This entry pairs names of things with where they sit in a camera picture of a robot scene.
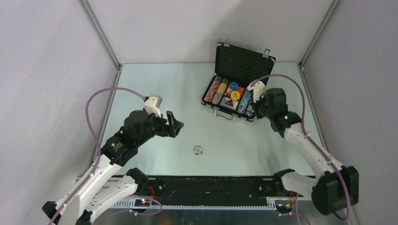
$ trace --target poker chip case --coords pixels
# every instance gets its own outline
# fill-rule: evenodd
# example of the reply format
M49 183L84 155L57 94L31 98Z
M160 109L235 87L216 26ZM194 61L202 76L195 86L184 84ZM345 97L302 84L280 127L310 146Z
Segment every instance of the poker chip case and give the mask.
M200 103L214 109L214 114L217 117L229 121L233 121L235 118L242 118L250 122L254 121L253 113L251 113L251 115L239 113L236 110L227 108L221 104L214 104L211 100L205 100L205 96L209 89L212 88L213 81L217 76L222 79L228 79L229 83L238 83L240 87L246 89L252 81L270 74L274 67L276 58L270 56L269 52L269 49L266 49L264 53L258 53L233 46L230 44L229 39L227 39L225 43L218 43L215 55L214 76L205 90ZM218 115L217 111L232 115L233 117L231 119L226 118Z

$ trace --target yellow round button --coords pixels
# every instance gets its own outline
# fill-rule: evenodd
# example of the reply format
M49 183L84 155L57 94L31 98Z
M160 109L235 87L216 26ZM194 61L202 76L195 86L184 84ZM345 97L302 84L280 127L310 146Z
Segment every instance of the yellow round button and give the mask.
M239 98L240 98L240 93L239 93L239 91L235 90L235 91L231 92L231 98L232 98L233 100L239 100Z

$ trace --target blue poker chip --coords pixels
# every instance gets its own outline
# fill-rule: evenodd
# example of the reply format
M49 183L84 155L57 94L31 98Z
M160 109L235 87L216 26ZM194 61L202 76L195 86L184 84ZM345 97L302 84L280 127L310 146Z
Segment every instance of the blue poker chip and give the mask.
M230 89L231 90L237 90L239 88L239 85L235 82L230 83Z

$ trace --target white wall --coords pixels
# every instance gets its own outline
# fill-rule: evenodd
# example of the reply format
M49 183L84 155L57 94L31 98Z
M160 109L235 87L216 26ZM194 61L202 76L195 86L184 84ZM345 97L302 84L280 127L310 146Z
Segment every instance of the white wall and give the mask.
M231 38L300 61L332 0L89 1L121 63L214 62Z
M330 151L360 173L365 224L396 224L398 1L342 1L305 74Z
M86 167L84 107L115 69L76 0L0 3L1 224L46 224L41 211ZM95 130L107 95L91 106Z

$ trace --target light blue tabletop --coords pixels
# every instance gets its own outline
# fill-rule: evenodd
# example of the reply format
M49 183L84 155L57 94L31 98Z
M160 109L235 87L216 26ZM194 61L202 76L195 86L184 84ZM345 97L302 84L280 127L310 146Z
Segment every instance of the light blue tabletop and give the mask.
M304 89L297 64L277 62L273 74L284 74ZM214 75L214 63L124 64L118 87L133 89L142 95L163 98L162 114L172 111L185 126L177 138L154 137L138 149L119 175L137 167L147 175L254 176L273 175L291 168L313 175L299 152L275 133L267 119L233 122L215 117L214 110L200 104ZM289 80L271 77L268 88L283 88L290 111L301 115L299 90ZM102 145L111 137L131 111L142 109L137 96L117 91L107 121ZM314 117L306 98L305 123L320 143ZM194 154L201 146L203 153Z

